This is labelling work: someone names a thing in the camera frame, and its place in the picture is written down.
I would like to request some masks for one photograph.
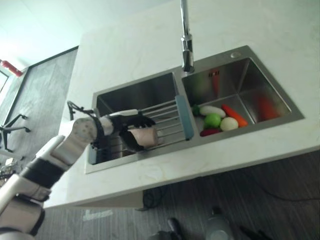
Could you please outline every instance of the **window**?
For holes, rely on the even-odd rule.
[[[0,71],[0,93],[7,82],[8,76]]]

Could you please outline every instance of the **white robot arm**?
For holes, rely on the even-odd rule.
[[[132,151],[144,148],[137,144],[128,127],[150,127],[155,124],[138,110],[131,109],[103,117],[90,115],[71,122],[68,136],[52,138],[36,157],[0,188],[0,240],[33,240],[43,222],[43,202],[51,187],[81,156],[86,146],[99,148],[99,140],[112,133]]]

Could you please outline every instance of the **fire extinguisher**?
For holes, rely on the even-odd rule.
[[[0,59],[0,65],[6,69],[8,69],[10,72],[12,72],[13,74],[15,74],[18,77],[21,77],[23,72],[19,71],[15,66],[13,66],[10,62],[5,61],[5,60],[1,60]]]

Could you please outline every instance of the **countertop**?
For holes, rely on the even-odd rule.
[[[318,149],[319,5],[298,0],[189,1],[195,60],[249,45],[304,119],[89,174],[84,174],[84,153],[44,206],[85,204]],[[91,108],[94,92],[179,66],[181,35],[178,0],[85,34],[67,99]],[[61,132],[68,120],[65,108]]]

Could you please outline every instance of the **faucet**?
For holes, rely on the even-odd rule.
[[[182,69],[186,73],[192,73],[195,70],[194,53],[192,49],[192,35],[189,29],[187,0],[180,0],[180,10],[181,10],[182,30],[183,30],[183,35],[181,38],[182,56],[183,56]]]

